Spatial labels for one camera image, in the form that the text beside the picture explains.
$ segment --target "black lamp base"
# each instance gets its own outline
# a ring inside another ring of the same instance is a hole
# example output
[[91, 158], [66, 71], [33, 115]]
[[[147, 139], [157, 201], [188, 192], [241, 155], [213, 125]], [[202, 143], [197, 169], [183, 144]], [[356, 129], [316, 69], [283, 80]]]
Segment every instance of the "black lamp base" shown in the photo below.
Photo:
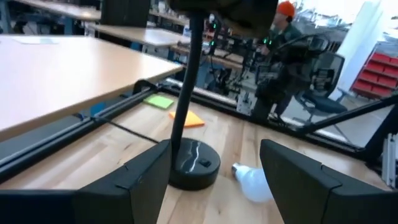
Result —
[[181, 190], [202, 190], [216, 181], [221, 159], [206, 143], [182, 138], [169, 184]]

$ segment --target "wooden tabletop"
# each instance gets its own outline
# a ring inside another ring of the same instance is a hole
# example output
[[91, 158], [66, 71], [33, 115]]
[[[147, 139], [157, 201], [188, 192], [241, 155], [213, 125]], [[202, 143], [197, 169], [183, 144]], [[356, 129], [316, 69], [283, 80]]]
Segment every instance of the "wooden tabletop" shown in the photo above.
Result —
[[101, 19], [101, 11], [80, 7], [73, 4], [43, 1], [43, 0], [14, 0], [39, 9], [43, 9], [62, 16], [72, 17], [82, 21], [98, 21]]
[[177, 16], [173, 16], [173, 15], [170, 15], [170, 14], [157, 12], [157, 11], [155, 11], [153, 9], [151, 9], [149, 11], [149, 14], [153, 15], [153, 16], [159, 16], [161, 18], [167, 19], [168, 21], [170, 21], [170, 22], [172, 22], [174, 24], [177, 24], [177, 25], [181, 25], [181, 26], [189, 25], [189, 19], [187, 19], [187, 18], [181, 19], [181, 18], [178, 18]]
[[[41, 37], [55, 44], [33, 43]], [[0, 52], [0, 141], [115, 97], [140, 79], [156, 82], [182, 69], [82, 36], [0, 35]]]
[[90, 24], [89, 28], [115, 37], [154, 47], [170, 47], [178, 42], [187, 44], [190, 38], [158, 28], [118, 27]]
[[[176, 102], [169, 111], [175, 110], [175, 107]], [[206, 124], [186, 129], [183, 135], [202, 140], [219, 153], [220, 173], [213, 186], [199, 192], [167, 187], [158, 224], [283, 223], [273, 200], [264, 204], [249, 202], [231, 175], [231, 166], [235, 162], [261, 166], [261, 139], [271, 139], [344, 174], [388, 189], [376, 173], [353, 158], [194, 103], [190, 104], [190, 110]], [[159, 141], [170, 137], [173, 124], [168, 111], [145, 104], [134, 107], [114, 121]], [[125, 131], [104, 125], [3, 183], [0, 189], [79, 189], [117, 169], [152, 145]]]
[[[177, 45], [171, 46], [170, 49], [176, 53], [186, 54], [186, 55], [189, 54], [189, 51], [190, 51], [189, 48], [177, 46]], [[226, 54], [227, 54], [226, 51], [216, 49], [215, 56], [219, 56], [219, 57], [207, 57], [206, 61], [211, 62], [211, 60], [212, 60], [213, 63], [222, 65], [226, 68], [232, 68], [235, 70], [241, 70], [243, 68], [243, 66], [242, 66], [243, 57], [242, 56], [239, 56], [236, 54], [231, 54], [231, 55], [226, 56], [226, 59], [228, 59], [228, 60], [221, 58], [221, 57], [225, 56]]]

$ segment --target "black office chair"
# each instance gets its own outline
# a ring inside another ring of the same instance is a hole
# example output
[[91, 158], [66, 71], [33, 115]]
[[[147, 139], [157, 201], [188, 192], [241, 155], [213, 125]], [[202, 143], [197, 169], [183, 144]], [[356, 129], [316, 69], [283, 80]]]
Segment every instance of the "black office chair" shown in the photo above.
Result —
[[[294, 120], [310, 124], [313, 116], [329, 116], [348, 110], [341, 104], [345, 96], [343, 90], [338, 88], [342, 92], [342, 95], [336, 101], [329, 99], [329, 95], [337, 86], [344, 62], [344, 57], [333, 52], [325, 52], [315, 61], [312, 89], [295, 95], [295, 99], [303, 106], [304, 110], [310, 113], [310, 117], [306, 121], [299, 118], [293, 118]], [[345, 137], [339, 127], [336, 125], [334, 127]]]

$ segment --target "green sticky note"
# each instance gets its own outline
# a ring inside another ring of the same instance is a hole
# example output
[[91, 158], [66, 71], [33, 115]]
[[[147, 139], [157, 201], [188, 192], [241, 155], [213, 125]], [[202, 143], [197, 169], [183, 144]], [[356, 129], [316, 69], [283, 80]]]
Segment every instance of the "green sticky note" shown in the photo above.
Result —
[[152, 96], [144, 99], [144, 102], [166, 110], [167, 108], [169, 108], [169, 106], [171, 106], [173, 104], [174, 100], [168, 99], [164, 96], [152, 95]]

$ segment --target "orange sticky note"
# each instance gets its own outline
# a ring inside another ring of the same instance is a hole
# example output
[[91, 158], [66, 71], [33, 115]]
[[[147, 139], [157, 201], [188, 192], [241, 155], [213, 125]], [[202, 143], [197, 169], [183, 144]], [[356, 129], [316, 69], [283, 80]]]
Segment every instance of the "orange sticky note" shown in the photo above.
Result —
[[[170, 117], [175, 118], [175, 112], [170, 112]], [[194, 128], [205, 125], [205, 122], [200, 119], [192, 111], [188, 111], [187, 118], [185, 119], [184, 128]]]

